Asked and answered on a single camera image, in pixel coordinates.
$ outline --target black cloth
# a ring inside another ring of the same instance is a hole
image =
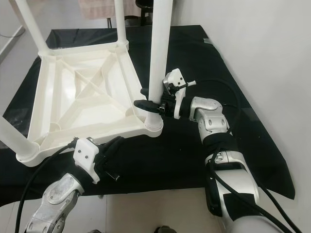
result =
[[[142,87],[149,85],[151,27],[126,28],[129,54]],[[251,171],[268,188],[294,198],[295,190],[285,160],[275,146],[250,104],[240,91],[222,58],[201,26],[171,27],[167,72],[179,68],[187,82],[206,78],[223,79],[241,95],[242,115],[233,133],[240,152]],[[76,47],[114,42],[116,29],[52,30],[47,40],[50,48]],[[25,80],[7,108],[4,117],[27,135],[40,70],[40,58],[30,68]],[[187,88],[187,96],[213,98],[224,105],[229,124],[236,109],[233,93],[221,83],[206,83]],[[121,177],[115,182],[106,176],[84,195],[143,192],[161,189],[204,187],[203,146],[197,123],[186,119],[163,117],[161,136],[127,138],[111,161]],[[0,149],[0,206],[20,199],[22,190],[35,171],[19,163],[10,149]],[[39,198],[45,188],[74,168],[72,152],[50,163],[35,180],[28,198]]]

